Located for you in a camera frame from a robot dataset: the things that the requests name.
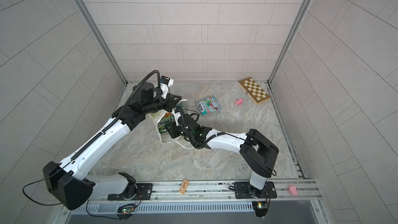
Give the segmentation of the teal Fox's mint candy bag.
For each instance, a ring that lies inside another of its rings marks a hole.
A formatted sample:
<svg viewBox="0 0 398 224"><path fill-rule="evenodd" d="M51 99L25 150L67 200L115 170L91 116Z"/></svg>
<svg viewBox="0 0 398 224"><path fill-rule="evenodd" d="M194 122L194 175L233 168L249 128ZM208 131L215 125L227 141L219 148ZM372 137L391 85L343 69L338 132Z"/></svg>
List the teal Fox's mint candy bag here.
<svg viewBox="0 0 398 224"><path fill-rule="evenodd" d="M196 105L199 108L202 116L221 110L221 106L214 96L210 96L202 100L196 101Z"/></svg>

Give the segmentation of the illustrated white paper bag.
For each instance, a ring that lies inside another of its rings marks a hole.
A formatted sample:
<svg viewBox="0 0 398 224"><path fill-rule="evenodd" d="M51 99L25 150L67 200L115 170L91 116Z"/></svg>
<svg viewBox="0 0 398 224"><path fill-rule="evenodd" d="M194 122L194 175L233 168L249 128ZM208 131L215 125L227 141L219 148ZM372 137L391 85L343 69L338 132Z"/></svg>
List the illustrated white paper bag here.
<svg viewBox="0 0 398 224"><path fill-rule="evenodd" d="M167 112L166 110L159 110L155 113L149 114L154 125L155 132L161 144L176 143L182 148L191 150L193 147L186 147L180 143L184 140L184 133L181 126L177 125L174 112Z"/></svg>

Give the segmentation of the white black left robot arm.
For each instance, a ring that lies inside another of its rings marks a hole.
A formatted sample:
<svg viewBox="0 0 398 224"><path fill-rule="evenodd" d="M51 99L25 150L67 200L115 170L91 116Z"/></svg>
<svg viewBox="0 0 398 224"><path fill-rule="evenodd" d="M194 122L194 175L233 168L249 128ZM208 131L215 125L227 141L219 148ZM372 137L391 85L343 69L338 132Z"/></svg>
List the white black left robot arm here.
<svg viewBox="0 0 398 224"><path fill-rule="evenodd" d="M93 166L120 139L137 127L146 116L165 110L170 113L181 100L170 93L174 81L150 72L138 83L126 100L106 124L78 150L59 163L49 162L43 168L48 191L67 209L81 207L92 198L113 195L118 200L137 196L135 179L120 172L114 176L89 177Z"/></svg>

